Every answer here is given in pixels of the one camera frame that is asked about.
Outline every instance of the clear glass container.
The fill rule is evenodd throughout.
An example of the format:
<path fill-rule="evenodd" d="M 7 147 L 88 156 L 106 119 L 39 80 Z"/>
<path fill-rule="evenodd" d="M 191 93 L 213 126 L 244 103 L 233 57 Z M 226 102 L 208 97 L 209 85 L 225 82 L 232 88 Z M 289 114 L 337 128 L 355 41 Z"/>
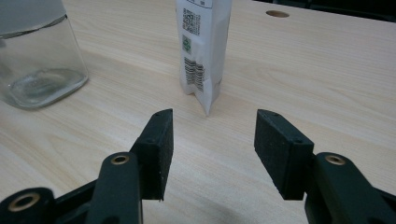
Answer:
<path fill-rule="evenodd" d="M 81 87 L 88 79 L 88 71 L 62 1 L 4 1 L 3 9 L 8 12 L 0 16 L 0 23 L 2 19 L 9 23 L 0 24 L 3 99 L 16 107 L 38 108 Z"/>

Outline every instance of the mounting hole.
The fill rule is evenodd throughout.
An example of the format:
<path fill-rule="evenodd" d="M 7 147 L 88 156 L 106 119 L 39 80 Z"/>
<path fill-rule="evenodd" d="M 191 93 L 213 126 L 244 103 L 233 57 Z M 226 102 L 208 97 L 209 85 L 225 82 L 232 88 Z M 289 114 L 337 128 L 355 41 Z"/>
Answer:
<path fill-rule="evenodd" d="M 32 207 L 38 200 L 40 200 L 40 195 L 38 193 L 25 193 L 12 201 L 8 206 L 8 210 L 11 212 L 20 212 L 26 208 Z"/>
<path fill-rule="evenodd" d="M 334 155 L 329 155 L 326 156 L 326 161 L 328 161 L 329 163 L 332 163 L 334 165 L 345 165 L 346 161 L 344 161 L 344 159 L 334 156 Z"/>
<path fill-rule="evenodd" d="M 266 11 L 265 13 L 269 16 L 278 17 L 278 18 L 287 18 L 289 16 L 289 14 L 286 12 L 276 11 L 276 10 L 269 10 Z"/>
<path fill-rule="evenodd" d="M 103 220 L 102 224 L 119 224 L 120 219 L 118 217 L 107 217 Z"/>
<path fill-rule="evenodd" d="M 111 160 L 111 163 L 113 163 L 114 165 L 121 165 L 127 162 L 128 160 L 129 160 L 128 156 L 116 156 Z"/>

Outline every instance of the table surface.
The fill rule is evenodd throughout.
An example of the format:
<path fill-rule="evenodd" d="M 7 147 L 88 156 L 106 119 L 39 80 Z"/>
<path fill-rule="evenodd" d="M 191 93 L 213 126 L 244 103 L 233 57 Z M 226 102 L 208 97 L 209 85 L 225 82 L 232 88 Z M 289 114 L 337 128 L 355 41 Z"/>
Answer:
<path fill-rule="evenodd" d="M 90 80 L 36 111 L 0 103 L 0 199 L 32 187 L 59 197 L 94 180 L 103 159 L 129 150 L 166 108 L 175 152 L 164 202 L 143 201 L 146 223 L 307 222 L 304 202 L 281 199 L 254 151 L 259 108 L 396 194 L 396 24 L 234 0 L 221 94 L 207 117 L 179 85 L 174 0 L 64 4 Z"/>

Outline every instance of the white carton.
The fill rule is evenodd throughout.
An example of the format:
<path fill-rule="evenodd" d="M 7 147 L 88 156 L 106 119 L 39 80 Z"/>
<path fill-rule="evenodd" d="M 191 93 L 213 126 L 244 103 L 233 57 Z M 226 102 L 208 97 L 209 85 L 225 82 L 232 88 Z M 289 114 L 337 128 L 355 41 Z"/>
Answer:
<path fill-rule="evenodd" d="M 232 0 L 176 0 L 180 84 L 209 115 L 218 98 Z"/>

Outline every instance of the qr code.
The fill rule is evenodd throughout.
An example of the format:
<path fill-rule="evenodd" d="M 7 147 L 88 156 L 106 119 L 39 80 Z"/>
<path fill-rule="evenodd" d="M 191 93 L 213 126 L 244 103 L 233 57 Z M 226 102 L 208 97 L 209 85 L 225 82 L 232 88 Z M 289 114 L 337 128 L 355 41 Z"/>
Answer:
<path fill-rule="evenodd" d="M 199 35 L 201 28 L 201 15 L 197 15 L 186 8 L 183 9 L 183 29 L 192 33 L 193 35 Z"/>

